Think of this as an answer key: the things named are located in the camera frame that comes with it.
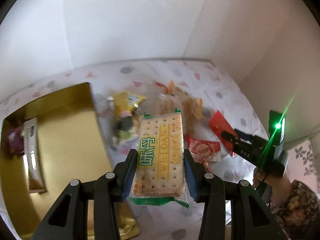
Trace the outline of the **person's right hand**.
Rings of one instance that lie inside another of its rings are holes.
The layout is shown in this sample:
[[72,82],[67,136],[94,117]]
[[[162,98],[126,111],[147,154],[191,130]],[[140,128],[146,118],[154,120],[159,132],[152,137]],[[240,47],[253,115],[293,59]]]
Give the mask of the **person's right hand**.
[[260,171],[259,168],[256,167],[253,171],[253,188],[256,189],[261,183],[265,183],[271,186],[271,177],[268,177],[268,174],[266,174],[263,171]]

